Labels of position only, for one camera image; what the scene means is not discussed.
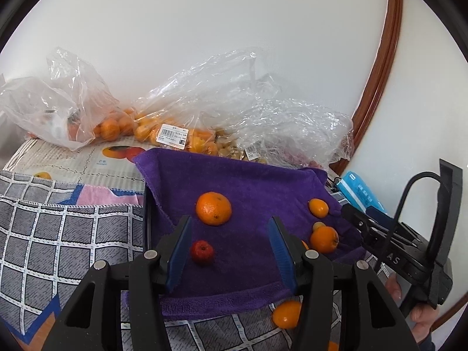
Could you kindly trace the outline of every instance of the plaid blanket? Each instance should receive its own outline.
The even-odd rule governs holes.
[[[70,205],[82,186],[0,172],[0,317],[25,350],[41,350],[55,318],[95,260],[117,264],[143,250],[142,207]],[[334,196],[344,204],[340,194]],[[379,276],[385,280],[388,273],[383,269]],[[293,333],[272,323],[277,304],[210,320],[167,321],[172,349],[287,350]],[[121,321],[123,349],[130,351],[129,312],[123,301]],[[331,324],[335,342],[340,321],[341,292],[336,291]]]

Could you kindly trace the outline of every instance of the plastic wrap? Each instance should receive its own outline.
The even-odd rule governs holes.
[[[93,66],[57,48],[47,59],[51,79],[18,78],[0,89],[0,107],[31,137],[77,150],[96,137],[133,134],[134,122]]]
[[[283,92],[260,53],[213,56],[139,98],[138,130],[146,135],[141,140],[167,146],[156,139],[169,122],[189,129],[185,149],[192,152],[293,168],[328,168],[349,159],[351,119]]]

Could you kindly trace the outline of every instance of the purple cloth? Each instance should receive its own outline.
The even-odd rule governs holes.
[[[181,282],[161,299],[170,319],[202,319],[260,308],[291,296],[282,284],[267,234],[267,222],[279,216],[286,228],[308,243],[319,219],[308,202],[320,198],[330,214],[322,219],[340,236],[332,260],[352,263],[364,256],[359,231],[340,218],[340,204],[326,191],[326,173],[318,169],[291,170],[189,152],[151,149],[135,158],[158,206],[152,223],[156,244],[170,233],[182,215],[193,219],[193,241],[206,240],[216,251],[212,265],[200,267],[190,258]],[[196,216],[200,195],[216,191],[232,206],[230,220],[218,227]]]

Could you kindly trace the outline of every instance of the pink fabric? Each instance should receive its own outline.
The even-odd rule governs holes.
[[[93,204],[138,204],[143,205],[142,195],[118,197],[107,187],[85,185],[76,201],[77,206]]]

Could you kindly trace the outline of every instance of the human hand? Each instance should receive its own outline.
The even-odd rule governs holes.
[[[402,288],[396,281],[395,273],[390,275],[385,283],[385,287],[395,301],[402,299]],[[409,317],[416,324],[411,329],[411,332],[413,333],[416,342],[419,343],[423,341],[429,335],[431,326],[437,319],[438,313],[438,308],[434,310],[428,304],[417,304],[413,310],[411,310]]]

